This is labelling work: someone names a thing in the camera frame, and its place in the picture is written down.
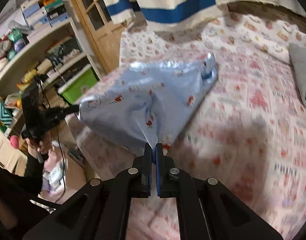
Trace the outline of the person left hand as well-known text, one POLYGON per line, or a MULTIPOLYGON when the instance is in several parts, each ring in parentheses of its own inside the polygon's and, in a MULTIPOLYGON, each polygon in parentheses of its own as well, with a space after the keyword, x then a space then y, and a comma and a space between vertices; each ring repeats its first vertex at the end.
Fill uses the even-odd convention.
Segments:
POLYGON ((28 152, 34 158, 37 159, 37 154, 48 154, 48 152, 52 149, 52 139, 49 132, 46 132, 41 141, 38 143, 35 142, 34 139, 26 138, 26 143, 28 144, 28 152))

